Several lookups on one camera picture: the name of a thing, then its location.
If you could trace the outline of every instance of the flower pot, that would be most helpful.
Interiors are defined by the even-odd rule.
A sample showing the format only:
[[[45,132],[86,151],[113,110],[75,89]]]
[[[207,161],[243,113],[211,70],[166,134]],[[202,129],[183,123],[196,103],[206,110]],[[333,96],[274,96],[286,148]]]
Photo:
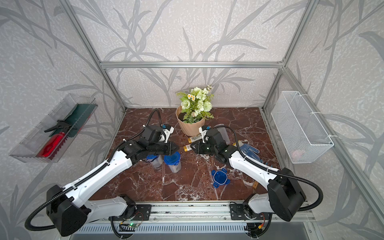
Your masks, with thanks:
[[[179,121],[179,125],[183,133],[188,137],[199,135],[199,127],[202,127],[205,124],[205,118],[195,123],[184,123],[179,119],[179,114],[181,113],[181,110],[181,106],[179,106],[176,110],[176,118]]]

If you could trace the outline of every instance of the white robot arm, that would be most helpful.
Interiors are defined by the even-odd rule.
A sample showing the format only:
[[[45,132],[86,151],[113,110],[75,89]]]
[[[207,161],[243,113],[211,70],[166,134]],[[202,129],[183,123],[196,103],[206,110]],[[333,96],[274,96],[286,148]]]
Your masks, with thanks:
[[[210,128],[204,125],[199,129],[203,137],[202,141],[192,143],[191,148],[197,154],[209,154],[222,163],[229,162],[234,169],[244,172],[268,190],[266,194],[254,194],[244,201],[244,212],[248,218],[252,219],[261,212],[269,212],[277,214],[285,221],[290,221],[297,211],[309,210],[321,203],[323,193],[316,184],[294,176],[287,168],[280,171],[245,155],[238,146],[237,137],[233,130],[237,146],[227,145],[216,129],[218,127],[232,130],[227,126]],[[307,207],[301,207],[306,196],[298,181],[309,184],[318,191],[319,197],[316,202]]]
[[[140,136],[139,140],[132,140],[136,137],[134,136],[130,140],[122,142],[113,150],[112,156],[108,160],[81,178],[64,187],[55,185],[50,188],[47,191],[47,202],[31,213],[25,221],[25,228],[30,231],[56,228],[60,235],[65,237],[76,232],[85,223],[101,218],[133,217],[136,213],[135,203],[126,195],[98,201],[89,201],[89,198],[112,178],[148,155],[172,155],[179,149],[178,145],[168,141],[170,134],[174,131],[172,126],[168,124],[148,126],[153,112],[147,124],[144,125],[144,129],[136,135]],[[45,207],[53,225],[33,226],[32,219]]]

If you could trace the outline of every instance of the plastic cup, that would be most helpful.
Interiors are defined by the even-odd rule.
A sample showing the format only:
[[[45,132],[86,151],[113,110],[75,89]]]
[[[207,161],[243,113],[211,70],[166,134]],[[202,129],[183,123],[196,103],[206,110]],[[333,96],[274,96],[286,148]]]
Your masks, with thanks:
[[[164,156],[164,163],[168,165],[173,173],[181,170],[180,153],[175,152],[171,156]]]
[[[148,155],[146,158],[146,162],[151,163],[154,168],[158,168],[163,163],[163,156]]]

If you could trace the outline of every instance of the marble table surface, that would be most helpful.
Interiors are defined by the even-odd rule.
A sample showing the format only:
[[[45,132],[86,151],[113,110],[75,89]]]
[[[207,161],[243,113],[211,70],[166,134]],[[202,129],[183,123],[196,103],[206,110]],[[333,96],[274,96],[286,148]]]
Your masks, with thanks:
[[[107,199],[121,194],[127,194],[136,202],[245,200],[250,194],[266,193],[260,184],[254,189],[252,187],[254,180],[233,169],[229,163],[224,165],[213,157],[196,155],[193,151],[184,152],[183,146],[188,144],[188,137],[180,129],[175,115],[176,109],[159,110],[162,122],[175,128],[170,141],[180,146],[181,170],[172,173],[165,163],[155,169],[149,163],[138,162],[109,181],[90,200]],[[139,132],[151,111],[152,109],[128,109],[112,149],[123,138],[127,139]],[[230,126],[237,132],[239,140],[247,139],[250,145],[260,150],[259,157],[264,163],[280,169],[259,108],[213,108],[211,113],[215,119],[207,120],[206,125],[215,126],[223,123]],[[157,114],[153,115],[150,124],[158,124]],[[233,143],[233,134],[228,131],[228,135]],[[228,170],[230,184],[215,189],[210,173],[223,167]]]

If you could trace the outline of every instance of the leaf pattern wallpaper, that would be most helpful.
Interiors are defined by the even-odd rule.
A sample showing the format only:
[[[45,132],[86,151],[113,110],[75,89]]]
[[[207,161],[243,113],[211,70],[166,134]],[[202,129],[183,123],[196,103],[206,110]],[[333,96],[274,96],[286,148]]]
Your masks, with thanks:
[[[288,62],[289,69],[384,196],[384,1],[320,1]],[[267,106],[292,90],[283,77]],[[274,127],[279,149],[295,174],[324,190],[313,210],[325,239],[384,239],[384,230],[337,157],[293,165]],[[316,193],[307,194],[309,198]]]
[[[54,184],[65,185],[99,164],[123,108],[105,84],[57,1],[0,2],[0,238],[54,239],[30,232],[26,217]],[[22,163],[8,154],[68,93],[98,107],[58,163]],[[42,211],[39,224],[51,222]]]
[[[71,0],[102,61],[281,61],[303,1]],[[108,69],[127,106],[175,107],[212,84],[214,106],[261,106],[276,69]]]

